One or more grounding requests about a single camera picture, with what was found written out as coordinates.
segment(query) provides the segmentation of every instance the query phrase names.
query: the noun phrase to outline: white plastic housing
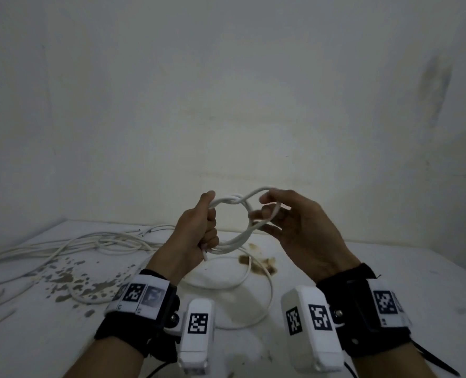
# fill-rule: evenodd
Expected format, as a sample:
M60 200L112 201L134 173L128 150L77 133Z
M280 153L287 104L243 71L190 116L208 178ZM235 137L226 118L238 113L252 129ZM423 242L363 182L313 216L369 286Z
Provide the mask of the white plastic housing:
M282 296L289 359L299 373L340 371L343 352L326 297L316 287L297 286Z
M195 298L187 307L182 329L179 366L187 375L206 375L210 372L209 354L212 348L215 323L215 302Z

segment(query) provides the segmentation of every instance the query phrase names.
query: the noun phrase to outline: white wall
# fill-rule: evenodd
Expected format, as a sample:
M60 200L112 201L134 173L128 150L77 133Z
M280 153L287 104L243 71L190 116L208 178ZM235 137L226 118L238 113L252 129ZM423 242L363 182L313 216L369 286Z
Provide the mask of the white wall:
M203 191L270 184L347 239L466 267L466 0L53 0L46 15L66 216L175 222ZM221 207L218 225L241 230L244 212Z
M42 0L0 0L0 246L61 217Z

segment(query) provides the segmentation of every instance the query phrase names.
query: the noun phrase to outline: table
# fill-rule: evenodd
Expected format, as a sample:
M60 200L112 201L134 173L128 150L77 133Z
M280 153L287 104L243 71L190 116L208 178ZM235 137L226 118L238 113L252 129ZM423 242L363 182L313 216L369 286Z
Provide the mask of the table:
M27 243L72 238L95 231L129 231L144 226L65 221ZM169 231L148 234L151 240L164 240ZM219 232L221 239L235 233ZM260 324L244 330L216 330L211 376L294 377L299 376L289 363L280 297L295 285L312 285L288 259L278 242L263 234L253 234L246 244L263 259L274 258L275 301L270 315ZM348 243L354 254L382 274L396 291L413 322L413 339L457 369L466 377L466 271L429 249L405 248L363 243ZM202 263L187 278L201 283L230 281L241 277L245 265L239 253L230 258ZM108 256L86 251L60 257L49 264L37 283L16 299L0 306L0 312L17 309L0 323L0 377L61 377L91 342L103 318L106 304L86 305L68 297L65 284L74 281L80 289L99 295L116 291L121 281L148 255L137 252ZM40 260L11 261L0 265L0 279L25 270ZM7 292L21 287L26 279L4 285ZM262 311L269 298L266 277L252 273L235 290L211 292L181 284L181 308L198 296L216 301L216 320L242 322ZM141 371L146 377L161 362L148 358ZM440 377L449 373L432 366ZM178 366L170 365L160 377L184 376ZM329 374L350 377L349 372Z

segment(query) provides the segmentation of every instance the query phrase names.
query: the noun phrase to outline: hand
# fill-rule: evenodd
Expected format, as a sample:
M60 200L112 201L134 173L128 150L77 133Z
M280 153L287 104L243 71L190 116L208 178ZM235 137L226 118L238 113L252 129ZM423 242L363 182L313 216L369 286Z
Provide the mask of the hand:
M219 244L215 229L215 209L208 209L215 192L208 191L200 197L193 209L180 216L173 234L149 260L147 268L160 273L177 285L180 280L203 260L202 249Z
M273 202L290 207L281 207L271 220L276 227L265 224L260 230L280 241L289 258L315 283L360 265L318 203L297 192L276 188L262 195L259 202L266 205L250 213L253 220L268 219L275 207Z

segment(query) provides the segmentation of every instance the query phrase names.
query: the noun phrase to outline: left hand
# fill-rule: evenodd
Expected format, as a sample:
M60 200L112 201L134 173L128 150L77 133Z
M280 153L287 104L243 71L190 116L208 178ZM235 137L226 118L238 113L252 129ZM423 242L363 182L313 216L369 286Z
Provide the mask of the left hand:
M208 209L215 192L201 195L193 209L184 211L167 242L149 260L147 268L163 275L173 285L203 260L202 247L211 249L219 244L215 229L215 209Z

